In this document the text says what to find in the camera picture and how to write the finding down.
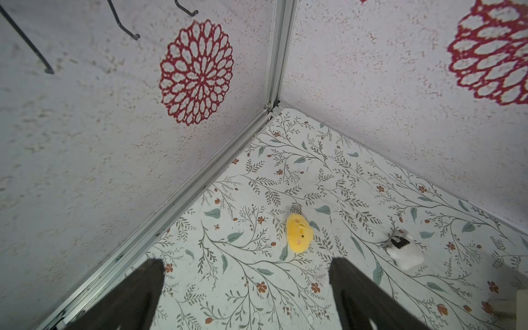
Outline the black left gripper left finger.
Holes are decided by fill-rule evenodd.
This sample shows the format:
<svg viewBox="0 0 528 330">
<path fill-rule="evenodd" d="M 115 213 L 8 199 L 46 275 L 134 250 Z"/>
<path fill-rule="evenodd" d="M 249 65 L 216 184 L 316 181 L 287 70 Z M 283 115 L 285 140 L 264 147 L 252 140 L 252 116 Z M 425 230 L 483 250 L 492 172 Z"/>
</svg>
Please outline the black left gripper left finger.
<svg viewBox="0 0 528 330">
<path fill-rule="evenodd" d="M 67 329 L 150 329 L 164 286 L 164 264 L 149 259 Z"/>
</svg>

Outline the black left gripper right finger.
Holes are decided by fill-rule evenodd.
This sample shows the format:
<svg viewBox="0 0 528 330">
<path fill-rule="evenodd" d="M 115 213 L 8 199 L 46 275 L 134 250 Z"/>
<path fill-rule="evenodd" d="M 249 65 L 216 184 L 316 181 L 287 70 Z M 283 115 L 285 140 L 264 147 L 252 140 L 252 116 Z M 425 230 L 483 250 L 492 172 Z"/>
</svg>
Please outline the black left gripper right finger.
<svg viewBox="0 0 528 330">
<path fill-rule="evenodd" d="M 333 258 L 329 283 L 343 329 L 427 329 L 345 258 Z"/>
</svg>

